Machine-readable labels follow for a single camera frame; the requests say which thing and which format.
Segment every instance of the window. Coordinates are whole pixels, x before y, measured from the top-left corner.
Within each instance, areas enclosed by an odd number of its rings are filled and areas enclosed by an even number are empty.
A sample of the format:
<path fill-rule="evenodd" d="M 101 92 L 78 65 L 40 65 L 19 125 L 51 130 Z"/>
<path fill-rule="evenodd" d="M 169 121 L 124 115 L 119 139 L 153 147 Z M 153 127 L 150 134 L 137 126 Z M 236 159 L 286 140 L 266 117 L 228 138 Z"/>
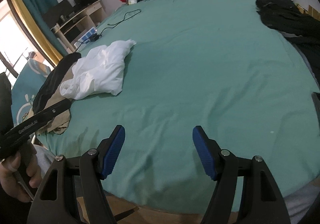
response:
<path fill-rule="evenodd" d="M 13 86 L 28 59 L 35 59 L 53 69 L 25 36 L 7 4 L 0 3 L 0 73 L 5 72 Z"/>

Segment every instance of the human hand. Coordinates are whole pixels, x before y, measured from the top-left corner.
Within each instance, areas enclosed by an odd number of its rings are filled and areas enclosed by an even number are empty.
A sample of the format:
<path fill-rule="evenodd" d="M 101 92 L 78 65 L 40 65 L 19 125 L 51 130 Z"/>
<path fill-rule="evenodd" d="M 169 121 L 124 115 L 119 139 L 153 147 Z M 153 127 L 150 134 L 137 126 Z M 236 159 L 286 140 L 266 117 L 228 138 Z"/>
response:
<path fill-rule="evenodd" d="M 41 181 L 41 169 L 38 165 L 38 160 L 36 157 L 36 149 L 30 143 L 32 147 L 32 157 L 29 165 L 27 166 L 27 175 L 31 177 L 29 185 L 31 188 L 37 188 Z M 17 183 L 13 173 L 18 170 L 21 161 L 20 152 L 16 152 L 14 156 L 8 157 L 5 161 L 0 163 L 0 183 L 3 190 L 11 197 L 14 197 L 22 202 L 29 202 L 31 198 L 25 192 L 20 184 Z"/>

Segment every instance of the black cable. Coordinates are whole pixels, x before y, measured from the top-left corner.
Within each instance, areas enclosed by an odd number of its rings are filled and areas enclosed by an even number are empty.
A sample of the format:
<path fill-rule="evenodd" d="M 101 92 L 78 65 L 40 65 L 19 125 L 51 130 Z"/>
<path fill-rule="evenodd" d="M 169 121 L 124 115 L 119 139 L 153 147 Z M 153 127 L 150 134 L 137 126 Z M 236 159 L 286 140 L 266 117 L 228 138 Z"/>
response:
<path fill-rule="evenodd" d="M 136 12 L 136 11 L 138 11 L 138 12 L 135 13 L 134 15 L 130 16 L 130 17 L 127 18 L 127 19 L 125 18 L 125 16 L 126 16 L 128 13 L 132 13 L 132 12 Z M 137 15 L 137 14 L 139 14 L 139 13 L 141 13 L 141 9 L 136 9 L 136 10 L 133 10 L 133 11 L 130 11 L 130 12 L 126 12 L 126 13 L 124 14 L 123 19 L 122 19 L 120 22 L 115 23 L 115 24 L 109 24 L 109 23 L 107 23 L 107 25 L 113 26 L 113 27 L 106 27 L 106 28 L 104 28 L 104 29 L 102 30 L 102 32 L 101 32 L 100 34 L 96 35 L 96 36 L 93 34 L 92 36 L 89 37 L 89 40 L 90 40 L 89 42 L 95 42 L 95 41 L 97 41 L 97 40 L 101 37 L 101 35 L 102 35 L 102 33 L 103 33 L 103 31 L 104 31 L 105 29 L 113 29 L 113 28 L 116 27 L 117 25 L 121 24 L 123 21 L 129 20 L 130 18 L 134 17 L 135 15 Z M 85 41 L 83 41 L 83 42 L 78 46 L 78 48 L 75 50 L 75 52 L 78 51 L 78 49 L 80 48 L 80 46 L 81 46 Z"/>

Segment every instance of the metal screw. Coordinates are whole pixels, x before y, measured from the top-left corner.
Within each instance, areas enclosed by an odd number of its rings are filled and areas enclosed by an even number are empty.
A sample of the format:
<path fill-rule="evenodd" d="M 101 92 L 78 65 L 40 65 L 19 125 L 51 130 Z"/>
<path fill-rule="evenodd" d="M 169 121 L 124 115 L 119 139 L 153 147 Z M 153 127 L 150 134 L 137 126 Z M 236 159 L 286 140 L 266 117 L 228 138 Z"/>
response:
<path fill-rule="evenodd" d="M 63 155 L 57 155 L 56 157 L 55 157 L 55 159 L 56 159 L 56 161 L 61 161 L 62 159 L 63 159 Z"/>
<path fill-rule="evenodd" d="M 97 149 L 95 149 L 95 148 L 92 148 L 92 149 L 90 149 L 89 151 L 88 151 L 88 154 L 89 155 L 95 155 L 97 153 Z"/>
<path fill-rule="evenodd" d="M 257 162 L 262 162 L 263 161 L 263 158 L 260 156 L 260 155 L 256 155 L 254 157 L 254 159 L 257 161 Z"/>
<path fill-rule="evenodd" d="M 229 156 L 230 155 L 230 152 L 228 150 L 221 150 L 221 154 L 223 156 Z"/>

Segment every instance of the desk drawer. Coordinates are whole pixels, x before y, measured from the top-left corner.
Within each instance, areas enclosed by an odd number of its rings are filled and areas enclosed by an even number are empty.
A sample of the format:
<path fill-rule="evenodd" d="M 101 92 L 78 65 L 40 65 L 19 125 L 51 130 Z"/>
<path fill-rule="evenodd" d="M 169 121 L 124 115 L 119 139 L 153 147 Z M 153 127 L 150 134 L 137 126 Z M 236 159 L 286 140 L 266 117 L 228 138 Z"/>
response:
<path fill-rule="evenodd" d="M 90 7 L 87 9 L 86 13 L 87 13 L 87 15 L 90 15 L 90 14 L 94 13 L 95 11 L 97 11 L 98 9 L 100 9 L 101 7 L 102 7 L 102 6 L 101 6 L 100 3 L 96 3 L 96 4 L 94 4 L 93 6 L 90 6 Z"/>

